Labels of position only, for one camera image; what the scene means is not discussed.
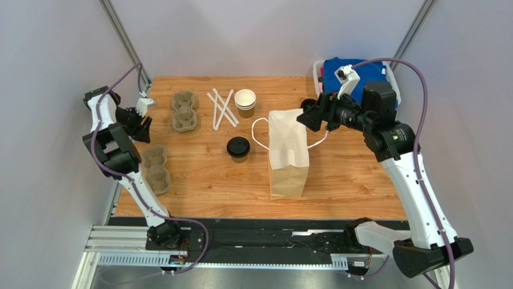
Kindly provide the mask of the cardboard cup carrier tray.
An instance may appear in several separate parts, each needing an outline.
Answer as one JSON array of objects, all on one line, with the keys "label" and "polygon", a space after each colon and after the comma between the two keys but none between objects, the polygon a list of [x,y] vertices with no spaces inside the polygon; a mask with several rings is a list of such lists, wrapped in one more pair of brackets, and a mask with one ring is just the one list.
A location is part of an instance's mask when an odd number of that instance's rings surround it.
[{"label": "cardboard cup carrier tray", "polygon": [[172,117],[172,128],[177,132],[192,131],[197,126],[197,113],[194,110],[196,98],[191,91],[177,92],[171,99],[175,113]]}]

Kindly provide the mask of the brown paper bag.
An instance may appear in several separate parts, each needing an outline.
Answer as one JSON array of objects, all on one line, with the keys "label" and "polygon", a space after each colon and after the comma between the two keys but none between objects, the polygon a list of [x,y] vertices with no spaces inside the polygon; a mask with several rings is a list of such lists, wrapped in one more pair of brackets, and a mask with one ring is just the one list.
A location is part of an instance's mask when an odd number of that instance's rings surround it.
[{"label": "brown paper bag", "polygon": [[[274,110],[268,117],[252,123],[253,141],[267,150],[271,199],[298,199],[302,197],[309,172],[309,149],[321,144],[328,136],[316,143],[307,143],[306,126],[297,121],[303,109]],[[265,121],[268,125],[269,143],[262,144],[255,137],[255,125]]]}]

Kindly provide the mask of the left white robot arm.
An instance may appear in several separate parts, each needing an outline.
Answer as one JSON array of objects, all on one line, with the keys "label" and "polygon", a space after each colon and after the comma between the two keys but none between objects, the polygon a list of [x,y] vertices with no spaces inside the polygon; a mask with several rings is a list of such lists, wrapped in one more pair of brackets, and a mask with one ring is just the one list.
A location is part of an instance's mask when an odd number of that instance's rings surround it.
[{"label": "left white robot arm", "polygon": [[121,108],[120,96],[107,85],[87,92],[83,101],[92,113],[93,125],[82,140],[95,163],[134,198],[145,215],[149,240],[156,246],[179,249],[185,235],[155,195],[158,183],[146,180],[146,165],[134,144],[151,141],[152,118],[145,114],[154,101],[140,98],[136,107]]}]

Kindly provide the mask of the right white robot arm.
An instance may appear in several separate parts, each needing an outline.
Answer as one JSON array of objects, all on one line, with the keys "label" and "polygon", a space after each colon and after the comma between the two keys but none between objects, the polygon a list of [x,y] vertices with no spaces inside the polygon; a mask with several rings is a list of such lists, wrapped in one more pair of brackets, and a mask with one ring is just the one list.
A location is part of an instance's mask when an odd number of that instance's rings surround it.
[{"label": "right white robot arm", "polygon": [[301,104],[298,122],[317,132],[341,126],[362,132],[393,182],[406,212],[409,231],[395,231],[363,217],[349,222],[344,245],[354,251],[366,247],[391,256],[408,278],[449,265],[474,251],[468,238],[459,237],[438,204],[428,183],[422,157],[414,146],[412,128],[396,120],[396,92],[386,81],[370,81],[356,102],[350,95],[323,92]]}]

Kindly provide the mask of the single paper coffee cup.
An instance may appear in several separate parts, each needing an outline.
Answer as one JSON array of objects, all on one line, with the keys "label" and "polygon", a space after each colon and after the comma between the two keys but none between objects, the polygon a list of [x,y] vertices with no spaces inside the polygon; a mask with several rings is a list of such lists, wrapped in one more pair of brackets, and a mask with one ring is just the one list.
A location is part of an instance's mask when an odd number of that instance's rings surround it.
[{"label": "single paper coffee cup", "polygon": [[245,155],[243,157],[231,157],[231,160],[237,164],[243,164],[247,161],[248,155]]}]

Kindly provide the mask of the stack of paper cups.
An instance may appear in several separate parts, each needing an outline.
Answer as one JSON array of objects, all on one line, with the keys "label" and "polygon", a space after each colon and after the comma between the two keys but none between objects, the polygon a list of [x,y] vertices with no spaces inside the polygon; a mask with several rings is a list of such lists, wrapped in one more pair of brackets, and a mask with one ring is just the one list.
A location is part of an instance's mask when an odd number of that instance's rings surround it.
[{"label": "stack of paper cups", "polygon": [[249,89],[239,90],[235,94],[235,106],[243,119],[251,119],[254,115],[257,102],[256,94]]}]

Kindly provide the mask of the black plastic cup lid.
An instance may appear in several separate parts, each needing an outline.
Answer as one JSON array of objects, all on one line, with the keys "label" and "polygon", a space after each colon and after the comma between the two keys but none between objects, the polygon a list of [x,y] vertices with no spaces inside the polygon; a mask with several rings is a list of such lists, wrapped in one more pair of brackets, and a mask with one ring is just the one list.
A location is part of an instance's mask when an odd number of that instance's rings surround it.
[{"label": "black plastic cup lid", "polygon": [[243,158],[250,151],[249,140],[244,137],[233,137],[227,142],[226,150],[233,158]]}]

